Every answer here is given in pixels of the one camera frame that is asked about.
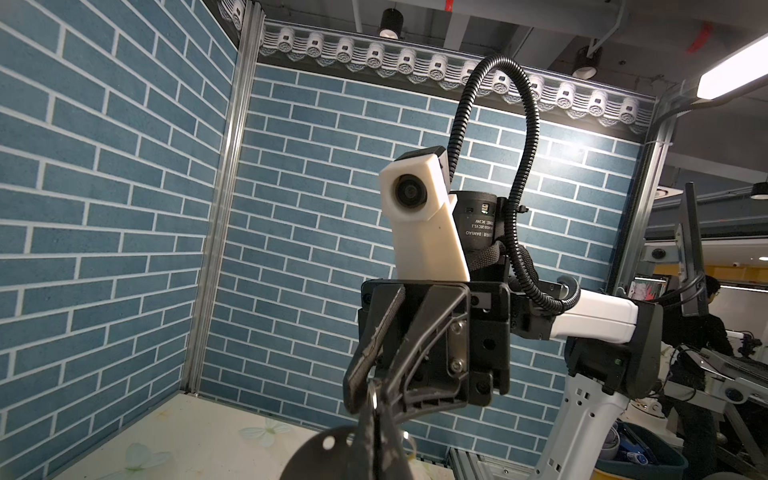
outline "computer monitor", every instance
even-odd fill
[[[702,316],[709,313],[707,288],[704,281],[704,254],[701,248],[699,215],[696,207],[696,187],[693,182],[685,184],[683,198],[678,210],[674,236],[680,254],[680,285],[701,275],[701,281],[680,293],[683,316]]]

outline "camera lens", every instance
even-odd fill
[[[416,208],[427,201],[427,189],[418,177],[403,175],[397,180],[395,196],[404,207]]]

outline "brick wallpaper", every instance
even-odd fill
[[[393,274],[376,174],[446,145],[455,102],[260,65],[210,328],[208,396],[317,428],[349,422],[340,383],[365,279]],[[520,115],[477,108],[454,187],[507,196]],[[603,286],[638,145],[542,122],[520,236],[538,272]],[[407,422],[423,455],[456,445],[535,464],[564,386],[562,343],[514,337],[511,391]]]
[[[237,52],[195,0],[3,0],[0,479],[178,388]]]

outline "yellow wall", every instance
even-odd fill
[[[758,268],[756,266],[707,265],[704,267],[704,270],[707,272],[707,275],[711,275],[718,280],[768,283],[768,268]],[[677,275],[678,267],[676,263],[656,265],[654,273],[659,275]]]

